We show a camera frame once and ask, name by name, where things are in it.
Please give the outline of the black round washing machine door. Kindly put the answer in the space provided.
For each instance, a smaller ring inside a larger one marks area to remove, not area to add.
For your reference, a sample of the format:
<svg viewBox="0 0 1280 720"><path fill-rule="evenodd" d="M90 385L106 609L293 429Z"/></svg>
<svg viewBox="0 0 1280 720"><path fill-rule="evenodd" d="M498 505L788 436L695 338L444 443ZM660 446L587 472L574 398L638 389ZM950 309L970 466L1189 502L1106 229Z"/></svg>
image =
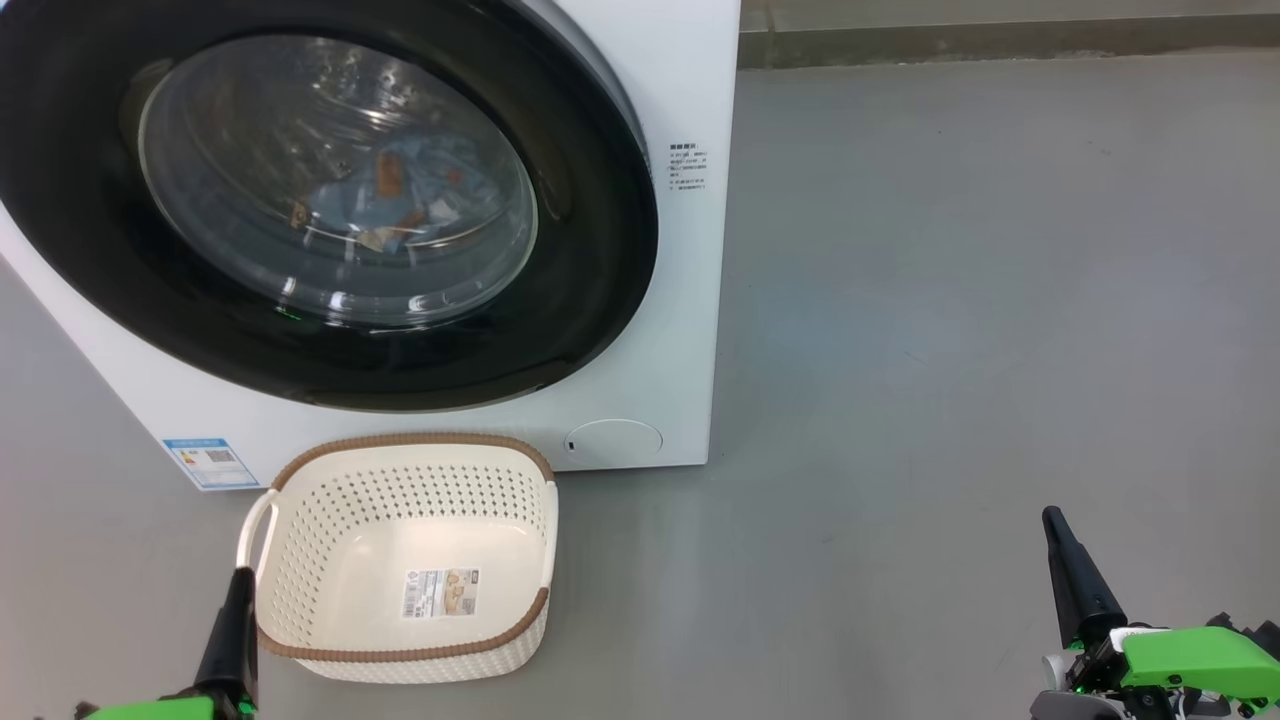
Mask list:
<svg viewBox="0 0 1280 720"><path fill-rule="evenodd" d="M178 64L241 38L334 38L420 67L517 149L538 241L494 299L430 325L296 315L165 219L140 118ZM563 380L634 318L658 250L646 143L608 67L554 6L521 0L6 0L0 202L54 275L164 357L321 407L424 413Z"/></svg>

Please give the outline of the blue patterned garment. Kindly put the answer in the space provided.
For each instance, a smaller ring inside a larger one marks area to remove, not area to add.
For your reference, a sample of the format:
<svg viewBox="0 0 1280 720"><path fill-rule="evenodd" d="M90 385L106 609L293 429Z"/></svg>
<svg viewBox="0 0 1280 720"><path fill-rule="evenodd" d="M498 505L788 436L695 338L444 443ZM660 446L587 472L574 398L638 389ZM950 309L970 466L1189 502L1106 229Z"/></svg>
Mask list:
<svg viewBox="0 0 1280 720"><path fill-rule="evenodd" d="M509 204L516 169L506 152L444 135L407 135L371 150L301 201L306 227L374 252L458 240Z"/></svg>

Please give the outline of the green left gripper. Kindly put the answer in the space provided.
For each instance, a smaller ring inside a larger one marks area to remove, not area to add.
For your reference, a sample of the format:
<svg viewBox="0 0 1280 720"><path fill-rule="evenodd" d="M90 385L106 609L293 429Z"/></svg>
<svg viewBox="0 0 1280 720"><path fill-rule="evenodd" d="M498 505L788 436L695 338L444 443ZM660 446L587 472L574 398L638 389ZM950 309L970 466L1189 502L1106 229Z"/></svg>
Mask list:
<svg viewBox="0 0 1280 720"><path fill-rule="evenodd" d="M237 568L195 676L211 696L166 697L128 705L79 703L79 720L259 720L256 575Z"/></svg>

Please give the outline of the printed warning text label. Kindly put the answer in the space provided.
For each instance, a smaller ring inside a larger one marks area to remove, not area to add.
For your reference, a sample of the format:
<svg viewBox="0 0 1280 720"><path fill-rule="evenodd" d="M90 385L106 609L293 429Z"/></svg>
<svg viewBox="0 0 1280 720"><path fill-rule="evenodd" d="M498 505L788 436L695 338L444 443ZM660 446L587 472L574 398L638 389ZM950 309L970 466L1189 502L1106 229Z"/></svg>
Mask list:
<svg viewBox="0 0 1280 720"><path fill-rule="evenodd" d="M672 192L704 190L710 177L710 154L695 142L672 143L666 178Z"/></svg>

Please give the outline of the grey skirting board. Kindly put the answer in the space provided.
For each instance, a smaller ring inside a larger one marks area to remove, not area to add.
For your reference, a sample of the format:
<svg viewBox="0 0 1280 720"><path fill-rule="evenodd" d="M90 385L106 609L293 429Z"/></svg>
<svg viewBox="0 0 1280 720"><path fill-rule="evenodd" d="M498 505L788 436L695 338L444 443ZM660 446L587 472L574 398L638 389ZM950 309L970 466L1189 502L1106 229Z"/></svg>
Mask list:
<svg viewBox="0 0 1280 720"><path fill-rule="evenodd" d="M1280 49L1280 12L748 32L740 70L1068 60Z"/></svg>

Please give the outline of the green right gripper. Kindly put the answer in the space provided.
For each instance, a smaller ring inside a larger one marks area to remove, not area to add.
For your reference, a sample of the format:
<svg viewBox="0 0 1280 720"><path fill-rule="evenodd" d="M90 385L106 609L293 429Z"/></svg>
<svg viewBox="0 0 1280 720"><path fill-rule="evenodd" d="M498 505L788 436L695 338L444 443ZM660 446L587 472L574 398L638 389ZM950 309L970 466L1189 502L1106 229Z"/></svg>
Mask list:
<svg viewBox="0 0 1280 720"><path fill-rule="evenodd" d="M1043 659L1050 687L1032 701L1030 720L1260 720L1280 711L1276 659L1220 626L1128 626L1062 510L1044 507L1042 524L1059 634L1076 656Z"/></svg>

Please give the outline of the paper basket label sticker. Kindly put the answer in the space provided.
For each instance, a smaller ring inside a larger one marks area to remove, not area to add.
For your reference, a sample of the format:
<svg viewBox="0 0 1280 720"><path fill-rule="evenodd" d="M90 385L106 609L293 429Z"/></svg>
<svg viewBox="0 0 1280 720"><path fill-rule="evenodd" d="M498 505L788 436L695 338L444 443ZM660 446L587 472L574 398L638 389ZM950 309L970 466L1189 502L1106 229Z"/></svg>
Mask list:
<svg viewBox="0 0 1280 720"><path fill-rule="evenodd" d="M408 570L399 616L407 620L472 616L477 610L480 580L479 568Z"/></svg>

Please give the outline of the cream perforated laundry basket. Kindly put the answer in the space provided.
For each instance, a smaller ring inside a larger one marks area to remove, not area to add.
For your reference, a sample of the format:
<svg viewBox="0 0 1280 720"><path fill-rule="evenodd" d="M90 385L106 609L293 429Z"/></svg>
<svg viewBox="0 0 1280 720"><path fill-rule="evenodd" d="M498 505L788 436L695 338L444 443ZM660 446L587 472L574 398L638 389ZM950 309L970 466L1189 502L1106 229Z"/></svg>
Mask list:
<svg viewBox="0 0 1280 720"><path fill-rule="evenodd" d="M522 441L371 436L314 447L255 501L236 562L261 650L334 680L431 684L522 667L547 630L559 529L550 464ZM408 570L479 568L476 614L401 618Z"/></svg>

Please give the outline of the white front-load washing machine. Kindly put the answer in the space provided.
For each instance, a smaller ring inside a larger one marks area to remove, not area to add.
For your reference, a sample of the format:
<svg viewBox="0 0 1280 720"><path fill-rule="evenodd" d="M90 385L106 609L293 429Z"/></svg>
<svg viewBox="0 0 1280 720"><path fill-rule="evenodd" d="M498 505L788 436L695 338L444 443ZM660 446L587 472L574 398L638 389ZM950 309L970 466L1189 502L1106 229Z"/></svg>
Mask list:
<svg viewBox="0 0 1280 720"><path fill-rule="evenodd" d="M63 284L0 202L0 255L182 473L161 439L221 438L264 487L314 446L396 433L509 437L557 471L586 471L595 469L566 457L564 438L603 419L660 432L660 454L646 468L707 462L742 0L521 1L557 8L570 37L589 42L589 59L607 64L609 87L625 94L643 131L658 208L654 272L634 318L588 365L543 389L472 407L375 413L298 404L205 375ZM672 192L668 149L685 142L709 151L709 182Z"/></svg>

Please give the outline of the blue energy label sticker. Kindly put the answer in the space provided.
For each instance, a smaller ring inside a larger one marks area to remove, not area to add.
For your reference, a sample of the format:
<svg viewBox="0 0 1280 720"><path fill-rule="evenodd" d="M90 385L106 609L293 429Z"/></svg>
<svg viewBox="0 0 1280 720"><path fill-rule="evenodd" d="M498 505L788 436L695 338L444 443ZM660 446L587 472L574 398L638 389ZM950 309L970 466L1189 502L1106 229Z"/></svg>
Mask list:
<svg viewBox="0 0 1280 720"><path fill-rule="evenodd" d="M201 491L264 487L221 438L161 439L161 445Z"/></svg>

